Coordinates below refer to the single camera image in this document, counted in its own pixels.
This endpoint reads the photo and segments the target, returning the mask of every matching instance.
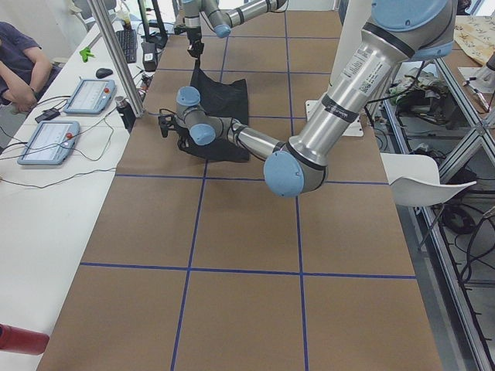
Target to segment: black cloth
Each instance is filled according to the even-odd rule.
[[[234,81],[231,84],[219,83],[210,79],[196,61],[190,85],[201,94],[201,107],[209,116],[232,117],[244,125],[249,125],[248,86],[246,80]],[[246,162],[249,152],[239,148],[226,139],[215,139],[209,145],[197,145],[187,130],[177,128],[181,151],[197,157],[214,161]]]

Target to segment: computer mouse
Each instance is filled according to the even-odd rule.
[[[104,77],[110,76],[114,71],[109,68],[98,68],[96,71],[96,77],[98,79],[103,79]]]

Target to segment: red cylinder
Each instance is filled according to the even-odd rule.
[[[47,334],[0,324],[0,350],[37,356],[45,352],[48,340]]]

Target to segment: label sticker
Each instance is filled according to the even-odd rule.
[[[328,95],[323,97],[322,104],[325,106],[325,111],[330,112],[331,114],[349,123],[354,122],[359,116],[356,112],[348,111],[344,107],[340,106]]]
[[[391,66],[363,49],[358,49],[340,76],[352,82],[354,90],[369,97],[387,76]]]

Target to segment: keyboard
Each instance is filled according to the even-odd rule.
[[[138,48],[136,31],[134,29],[122,29],[121,31],[115,31],[115,35],[124,52],[125,61],[135,63],[137,59],[136,49]]]

